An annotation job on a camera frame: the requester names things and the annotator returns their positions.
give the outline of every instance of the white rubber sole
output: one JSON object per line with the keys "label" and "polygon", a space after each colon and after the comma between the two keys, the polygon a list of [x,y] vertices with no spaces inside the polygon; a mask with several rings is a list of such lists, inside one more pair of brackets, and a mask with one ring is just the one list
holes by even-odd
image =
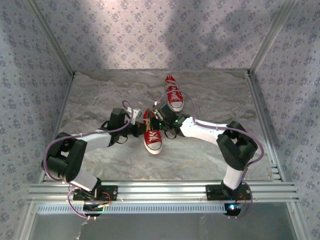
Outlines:
{"label": "white rubber sole", "polygon": [[149,153],[153,154],[153,155],[157,155],[159,154],[161,151],[162,151],[162,143],[161,143],[161,146],[156,149],[156,150],[153,150],[151,149],[150,147],[148,147],[147,143],[146,143],[146,140],[143,138],[143,143],[145,145],[145,148],[148,150]]}
{"label": "white rubber sole", "polygon": [[180,107],[173,107],[171,104],[170,104],[170,102],[169,102],[169,100],[168,100],[168,106],[169,106],[169,108],[172,110],[172,111],[174,111],[174,112],[180,112],[183,108],[184,108],[184,104],[185,104],[185,101],[183,101],[182,102],[182,105],[180,106]]}

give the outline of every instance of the shoelace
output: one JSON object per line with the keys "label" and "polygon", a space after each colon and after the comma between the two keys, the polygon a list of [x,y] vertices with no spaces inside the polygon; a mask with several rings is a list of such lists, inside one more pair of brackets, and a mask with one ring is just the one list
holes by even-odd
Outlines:
{"label": "shoelace", "polygon": [[[172,90],[178,90],[177,84],[173,80],[167,80],[165,81],[165,88],[168,90],[168,88],[173,87]],[[177,92],[174,91],[171,93],[171,100],[180,100],[180,98],[177,95]]]}
{"label": "shoelace", "polygon": [[155,141],[158,139],[159,139],[159,137],[158,137],[158,133],[156,131],[149,132],[149,142],[152,142],[152,141]]}

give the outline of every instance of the floral pattern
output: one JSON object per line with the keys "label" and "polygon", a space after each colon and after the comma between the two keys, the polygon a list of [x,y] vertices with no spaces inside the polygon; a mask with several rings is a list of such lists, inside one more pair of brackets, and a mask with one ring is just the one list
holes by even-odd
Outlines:
{"label": "floral pattern", "polygon": [[13,239],[71,80],[23,1],[0,3],[0,239]]}
{"label": "floral pattern", "polygon": [[320,239],[320,3],[301,1],[256,72],[264,111],[311,234]]}
{"label": "floral pattern", "polygon": [[248,69],[281,0],[42,0],[76,71]]}

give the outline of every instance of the shoe pair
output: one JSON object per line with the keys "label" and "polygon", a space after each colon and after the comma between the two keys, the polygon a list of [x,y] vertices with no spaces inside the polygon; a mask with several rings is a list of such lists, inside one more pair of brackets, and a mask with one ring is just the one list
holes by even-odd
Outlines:
{"label": "shoe pair", "polygon": [[[165,88],[167,92],[173,91],[173,90],[179,90],[179,87],[176,83],[176,80],[171,76],[171,74],[168,74],[168,76],[165,79]],[[170,109],[174,112],[180,112],[184,106],[184,98],[182,97],[182,94],[180,92],[170,92],[167,95],[168,98],[168,106]],[[150,109],[147,108],[143,115],[143,123],[147,124],[147,121],[150,118],[156,117],[155,113]],[[146,149],[151,154],[159,154],[162,150],[162,138],[160,135],[160,132],[157,130],[148,130],[144,133],[144,145]]]}

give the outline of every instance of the marble floor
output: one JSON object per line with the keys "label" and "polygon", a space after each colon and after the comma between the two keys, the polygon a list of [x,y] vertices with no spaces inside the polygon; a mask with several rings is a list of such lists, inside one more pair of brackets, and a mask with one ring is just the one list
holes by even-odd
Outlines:
{"label": "marble floor", "polygon": [[[61,123],[61,132],[87,133],[106,121],[113,108],[128,100],[145,111],[165,92],[165,71],[109,71],[95,77],[76,73]],[[171,72],[182,91],[199,106],[197,119],[217,124],[240,122],[264,144],[262,130],[243,71]],[[191,114],[186,99],[182,113]],[[143,136],[125,144],[100,148],[85,155],[82,166],[102,180],[222,180],[227,164],[219,148],[195,138],[167,139],[163,150],[150,154]],[[270,161],[265,155],[253,164],[246,179],[268,180]]]}

